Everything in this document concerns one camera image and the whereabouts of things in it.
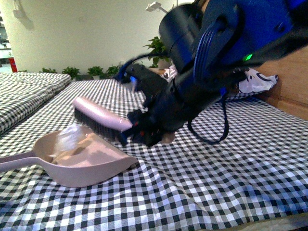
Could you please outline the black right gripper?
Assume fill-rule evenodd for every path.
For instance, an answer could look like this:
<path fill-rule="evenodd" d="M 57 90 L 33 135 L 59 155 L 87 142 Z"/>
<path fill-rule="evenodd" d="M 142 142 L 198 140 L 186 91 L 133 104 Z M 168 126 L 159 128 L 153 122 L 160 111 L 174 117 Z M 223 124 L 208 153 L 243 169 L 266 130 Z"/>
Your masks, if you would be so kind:
<path fill-rule="evenodd" d="M 176 90 L 164 90 L 158 94 L 143 113 L 140 109 L 128 113 L 132 127 L 120 133 L 120 143 L 127 145 L 127 139 L 141 137 L 147 146 L 162 140 L 166 133 L 181 128 L 189 120 L 187 107 Z"/>

